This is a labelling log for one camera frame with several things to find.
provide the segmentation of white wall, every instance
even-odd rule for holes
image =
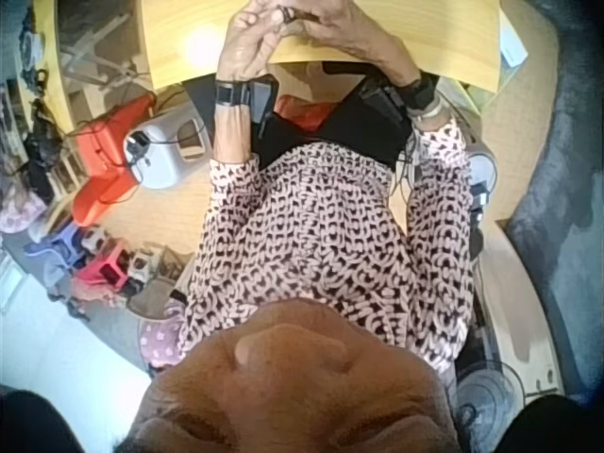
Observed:
[[[0,317],[0,383],[47,398],[87,452],[124,438],[149,382],[32,277]]]

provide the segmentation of bracelet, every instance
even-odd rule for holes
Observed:
[[[418,123],[421,123],[422,121],[427,120],[428,118],[434,118],[435,116],[438,116],[438,114],[445,108],[445,101],[443,101],[443,98],[437,92],[434,94],[434,97],[438,99],[438,104],[434,109],[420,113],[419,115],[409,113],[411,119],[417,121]]]

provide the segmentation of eye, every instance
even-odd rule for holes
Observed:
[[[228,445],[227,437],[219,428],[209,424],[197,415],[183,412],[170,416],[170,419],[195,439]]]
[[[363,420],[360,423],[352,425],[351,428],[346,428],[343,433],[337,437],[337,445],[351,446],[368,441],[378,435],[382,430],[405,418],[405,416],[406,415],[403,413],[395,412]]]

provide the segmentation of nose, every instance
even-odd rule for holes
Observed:
[[[282,324],[241,338],[235,347],[240,368],[264,379],[309,377],[342,372],[347,351],[342,342],[300,326]]]

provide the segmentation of pink patterned blouse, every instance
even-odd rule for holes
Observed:
[[[263,304],[304,297],[446,370],[471,313],[469,166],[454,119],[414,134],[423,178],[407,235],[388,209],[392,171],[337,144],[297,147],[263,171],[213,161],[180,355]]]

